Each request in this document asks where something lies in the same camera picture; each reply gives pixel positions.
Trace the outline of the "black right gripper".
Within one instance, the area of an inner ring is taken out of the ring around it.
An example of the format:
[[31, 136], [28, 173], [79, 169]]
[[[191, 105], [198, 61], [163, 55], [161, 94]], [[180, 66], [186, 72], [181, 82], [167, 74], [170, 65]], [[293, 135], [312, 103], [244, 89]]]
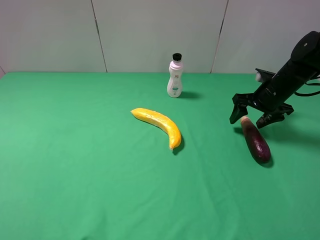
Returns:
[[235, 124], [248, 114], [247, 107], [257, 109], [264, 114], [256, 121], [258, 129], [270, 124], [282, 122], [284, 114], [294, 112], [285, 101], [294, 94], [294, 77], [291, 74], [276, 74], [263, 82], [253, 93], [237, 93], [233, 96], [233, 110], [230, 124]]

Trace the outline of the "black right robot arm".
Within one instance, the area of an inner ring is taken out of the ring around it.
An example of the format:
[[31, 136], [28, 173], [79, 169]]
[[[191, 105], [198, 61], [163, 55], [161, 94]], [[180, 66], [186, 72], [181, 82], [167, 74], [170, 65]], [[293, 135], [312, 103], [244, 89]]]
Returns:
[[276, 73], [256, 69], [256, 79], [261, 85], [253, 93], [235, 94], [232, 98], [234, 107], [229, 118], [231, 124], [248, 114], [247, 107], [263, 112], [256, 126], [261, 129], [267, 125], [281, 122], [285, 115], [294, 112], [285, 101], [292, 95], [311, 97], [319, 94], [297, 93], [310, 80], [320, 75], [320, 33], [311, 31], [294, 47], [290, 59]]

